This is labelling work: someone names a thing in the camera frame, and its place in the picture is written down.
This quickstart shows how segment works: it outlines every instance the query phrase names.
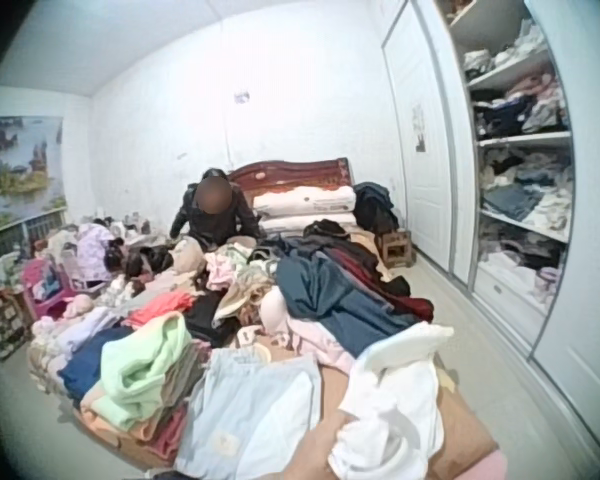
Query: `ceiling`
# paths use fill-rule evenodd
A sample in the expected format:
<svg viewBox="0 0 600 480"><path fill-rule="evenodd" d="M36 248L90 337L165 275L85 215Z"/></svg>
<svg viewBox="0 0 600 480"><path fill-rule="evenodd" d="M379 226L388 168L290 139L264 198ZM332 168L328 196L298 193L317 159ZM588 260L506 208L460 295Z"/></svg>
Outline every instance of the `ceiling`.
<svg viewBox="0 0 600 480"><path fill-rule="evenodd" d="M0 85L90 96L194 30L293 1L38 0L0 65Z"/></svg>

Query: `wardrobe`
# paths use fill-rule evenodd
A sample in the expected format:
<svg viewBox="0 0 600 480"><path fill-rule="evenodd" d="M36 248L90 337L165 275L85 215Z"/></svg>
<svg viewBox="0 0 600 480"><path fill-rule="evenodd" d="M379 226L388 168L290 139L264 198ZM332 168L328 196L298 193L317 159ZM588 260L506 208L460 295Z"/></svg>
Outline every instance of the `wardrobe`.
<svg viewBox="0 0 600 480"><path fill-rule="evenodd" d="M600 0L391 5L414 243L600 454Z"/></svg>

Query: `red garment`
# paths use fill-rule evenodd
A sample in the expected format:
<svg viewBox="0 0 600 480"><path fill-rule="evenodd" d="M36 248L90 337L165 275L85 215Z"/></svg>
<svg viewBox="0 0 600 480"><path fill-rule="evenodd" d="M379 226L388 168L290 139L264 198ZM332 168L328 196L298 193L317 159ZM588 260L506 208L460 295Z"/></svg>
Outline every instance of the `red garment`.
<svg viewBox="0 0 600 480"><path fill-rule="evenodd" d="M387 292L383 287L383 282L379 276L374 276L371 272L360 266L346 252L337 248L329 249L329 256L333 258L338 265L353 275L360 283L377 293L396 309L398 313L412 313L421 320L431 322L433 320L433 304L426 298L411 298L404 295L393 295Z"/></svg>
<svg viewBox="0 0 600 480"><path fill-rule="evenodd" d="M160 435L149 444L150 451L163 460L173 461L175 459L186 424L186 413L187 404L182 405L175 411Z"/></svg>
<svg viewBox="0 0 600 480"><path fill-rule="evenodd" d="M183 312L191 305L193 305L193 297L187 292L176 290L163 293L151 300L144 308L133 312L122 324L138 329L149 320L173 311Z"/></svg>

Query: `window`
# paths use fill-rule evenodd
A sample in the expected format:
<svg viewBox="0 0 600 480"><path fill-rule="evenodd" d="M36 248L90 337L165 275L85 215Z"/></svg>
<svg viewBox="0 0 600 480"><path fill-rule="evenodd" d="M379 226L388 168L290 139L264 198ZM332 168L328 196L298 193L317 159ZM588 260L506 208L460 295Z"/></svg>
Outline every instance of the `window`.
<svg viewBox="0 0 600 480"><path fill-rule="evenodd" d="M59 228L63 223L62 212L53 212L0 230L0 257L12 252L14 244L22 245L28 240L30 245L45 238L51 229Z"/></svg>

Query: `wooden headboard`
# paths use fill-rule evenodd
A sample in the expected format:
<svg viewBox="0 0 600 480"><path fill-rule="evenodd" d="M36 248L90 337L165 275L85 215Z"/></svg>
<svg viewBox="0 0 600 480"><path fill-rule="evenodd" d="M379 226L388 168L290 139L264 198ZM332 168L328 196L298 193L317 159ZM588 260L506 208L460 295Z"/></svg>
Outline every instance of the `wooden headboard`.
<svg viewBox="0 0 600 480"><path fill-rule="evenodd" d="M240 186L250 204L254 197L267 192L286 192L303 186L336 189L352 185L346 158L309 163L256 162L229 173L229 181Z"/></svg>

